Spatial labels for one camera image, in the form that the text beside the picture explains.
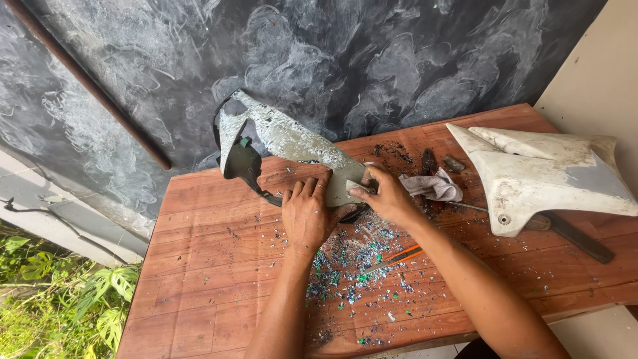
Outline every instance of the person's right hand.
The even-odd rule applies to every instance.
[[[350,195],[365,201],[381,217],[397,225],[403,225],[406,220],[414,220],[415,215],[421,216],[421,212],[399,179],[388,173],[382,165],[366,166],[361,184],[369,187],[371,180],[379,183],[376,194],[355,187],[350,190]]]

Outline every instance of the chalkboard wall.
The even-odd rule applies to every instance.
[[[170,177],[216,165],[210,120],[233,90],[331,141],[533,104],[605,1],[27,3],[175,165],[162,171],[4,5],[1,145],[148,237]]]

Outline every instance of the wooden stick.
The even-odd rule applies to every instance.
[[[13,11],[16,18],[37,37],[44,46],[55,55],[58,60],[75,76],[84,87],[106,108],[117,122],[128,131],[131,136],[148,152],[160,166],[169,170],[171,163],[166,154],[157,144],[150,140],[149,136],[139,129],[131,119],[111,100],[100,86],[84,71],[80,64],[69,54],[64,47],[49,33],[35,15],[24,5],[21,0],[4,0],[4,3]]]

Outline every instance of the gray primer patch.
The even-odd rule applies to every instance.
[[[638,204],[622,182],[618,181],[618,178],[605,165],[605,162],[595,153],[593,158],[594,166],[566,167],[567,184],[575,188],[620,197],[630,201],[632,204]]]

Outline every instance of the wooden table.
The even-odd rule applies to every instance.
[[[528,105],[451,122],[465,127],[556,132]],[[337,145],[361,162],[383,162],[397,174],[420,172],[425,148],[433,148],[444,168],[443,157],[450,154],[466,165],[462,174],[451,174],[463,189],[463,202],[486,207],[480,178],[444,122]],[[323,169],[269,157],[264,158],[262,171],[262,188],[275,193]],[[611,263],[602,265],[552,231],[523,230],[516,238],[497,238],[490,233],[486,213],[449,204],[438,210],[433,207],[433,219],[444,231],[509,281],[548,321],[638,302],[636,218],[561,212],[616,253]],[[242,358],[286,253],[286,230],[279,216],[279,208],[260,199],[240,179],[223,179],[219,169],[173,177],[117,357]],[[375,217],[363,217],[357,225],[340,225],[324,248],[329,258],[337,258],[332,269],[339,271],[340,282],[324,293],[325,301],[308,301],[307,357],[364,356],[474,332],[427,254],[389,272],[387,278],[364,279],[367,286],[356,286],[360,282],[357,266],[362,266],[356,258],[357,245],[367,248],[377,241],[385,257],[399,245],[413,244],[409,236]],[[340,248],[344,259],[340,259]],[[316,281],[315,272],[311,276]],[[331,273],[325,264],[318,272]],[[403,286],[399,273],[404,277]],[[351,288],[354,296],[361,295],[352,305],[347,300]],[[392,322],[388,312],[396,321]]]

